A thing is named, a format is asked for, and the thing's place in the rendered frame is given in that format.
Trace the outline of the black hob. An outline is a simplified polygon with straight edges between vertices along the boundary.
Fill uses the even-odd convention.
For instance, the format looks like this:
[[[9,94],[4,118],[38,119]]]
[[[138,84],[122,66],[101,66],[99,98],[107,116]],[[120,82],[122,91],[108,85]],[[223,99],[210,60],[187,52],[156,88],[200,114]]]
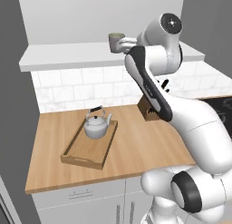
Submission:
[[[204,102],[217,112],[232,138],[232,96],[205,98]]]

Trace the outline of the white open wall cabinet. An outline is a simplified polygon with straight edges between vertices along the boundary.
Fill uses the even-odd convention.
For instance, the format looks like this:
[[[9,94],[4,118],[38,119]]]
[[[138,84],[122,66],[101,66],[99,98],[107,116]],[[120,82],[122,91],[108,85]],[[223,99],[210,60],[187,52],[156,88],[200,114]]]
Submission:
[[[163,13],[181,15],[184,0],[19,0],[28,47],[23,72],[123,64],[109,33],[135,37]]]

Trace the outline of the wide white drawer front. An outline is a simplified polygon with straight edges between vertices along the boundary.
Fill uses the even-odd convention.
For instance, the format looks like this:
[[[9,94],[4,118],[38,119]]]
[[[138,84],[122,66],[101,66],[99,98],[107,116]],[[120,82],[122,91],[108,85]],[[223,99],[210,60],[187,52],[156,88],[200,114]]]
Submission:
[[[97,200],[122,195],[124,193],[124,188],[125,180],[111,180],[89,185],[34,193],[32,197],[37,209],[48,209],[86,200]],[[74,191],[83,190],[91,190],[93,195],[81,199],[69,199],[69,195]]]

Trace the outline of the grey-green mug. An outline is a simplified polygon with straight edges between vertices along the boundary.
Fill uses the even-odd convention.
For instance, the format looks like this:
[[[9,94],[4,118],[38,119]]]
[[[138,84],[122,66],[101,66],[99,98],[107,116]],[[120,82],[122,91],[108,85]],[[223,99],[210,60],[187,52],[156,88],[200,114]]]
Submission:
[[[116,44],[124,36],[125,36],[125,34],[122,34],[122,33],[110,33],[110,34],[108,34],[109,46],[110,46],[110,50],[112,53],[114,53],[114,54],[117,53]]]

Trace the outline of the grey cabinet door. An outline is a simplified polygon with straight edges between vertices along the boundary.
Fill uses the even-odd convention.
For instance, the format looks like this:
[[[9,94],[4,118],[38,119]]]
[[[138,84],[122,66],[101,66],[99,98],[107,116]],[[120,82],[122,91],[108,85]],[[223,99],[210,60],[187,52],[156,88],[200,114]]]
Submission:
[[[184,0],[181,41],[232,79],[232,0]]]
[[[0,83],[20,73],[19,61],[27,46],[19,0],[0,0]]]

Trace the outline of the wooden tray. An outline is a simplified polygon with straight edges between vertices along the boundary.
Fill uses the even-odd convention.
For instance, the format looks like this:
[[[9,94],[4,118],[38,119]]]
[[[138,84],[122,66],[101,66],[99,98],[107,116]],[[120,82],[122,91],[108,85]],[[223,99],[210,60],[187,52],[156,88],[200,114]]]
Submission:
[[[100,139],[89,138],[82,122],[61,155],[61,162],[86,168],[101,170],[106,161],[115,132],[117,121],[111,121],[110,127]]]

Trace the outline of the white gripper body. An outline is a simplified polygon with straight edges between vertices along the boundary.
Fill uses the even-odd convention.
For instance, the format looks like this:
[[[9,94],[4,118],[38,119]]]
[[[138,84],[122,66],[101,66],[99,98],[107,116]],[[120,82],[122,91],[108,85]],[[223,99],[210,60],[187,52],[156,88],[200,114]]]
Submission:
[[[122,37],[116,42],[116,53],[126,54],[133,46],[138,44],[138,40],[132,37]]]

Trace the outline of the narrow white drawer front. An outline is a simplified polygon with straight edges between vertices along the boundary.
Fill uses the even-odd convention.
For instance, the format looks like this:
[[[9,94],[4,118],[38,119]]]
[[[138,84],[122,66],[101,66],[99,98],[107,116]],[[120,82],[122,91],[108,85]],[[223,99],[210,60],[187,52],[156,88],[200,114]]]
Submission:
[[[125,180],[125,183],[126,183],[126,192],[127,193],[142,191],[142,188],[140,185],[140,176],[127,178]]]

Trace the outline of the wooden knife block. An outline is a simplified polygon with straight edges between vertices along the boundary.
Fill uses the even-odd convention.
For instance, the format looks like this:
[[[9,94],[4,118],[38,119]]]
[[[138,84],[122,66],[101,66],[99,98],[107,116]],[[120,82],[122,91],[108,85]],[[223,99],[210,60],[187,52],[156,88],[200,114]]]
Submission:
[[[145,95],[141,96],[137,106],[138,106],[138,108],[139,108],[139,110],[140,110],[140,112],[141,112],[141,114],[146,122],[156,121],[160,118],[158,116],[158,114],[156,114],[152,110],[152,107],[151,107],[150,103],[148,102]]]

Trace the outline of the white cupboard door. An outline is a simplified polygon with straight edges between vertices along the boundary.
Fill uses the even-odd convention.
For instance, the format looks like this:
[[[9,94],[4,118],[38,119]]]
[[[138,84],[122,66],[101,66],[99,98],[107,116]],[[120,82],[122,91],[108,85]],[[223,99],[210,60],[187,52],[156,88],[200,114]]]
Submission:
[[[39,209],[41,224],[116,224],[116,207],[121,205],[123,218],[124,196],[87,200],[59,207]]]
[[[153,198],[143,190],[125,195],[124,224],[130,224],[131,202],[135,201],[133,224],[140,224],[144,215],[150,210]]]

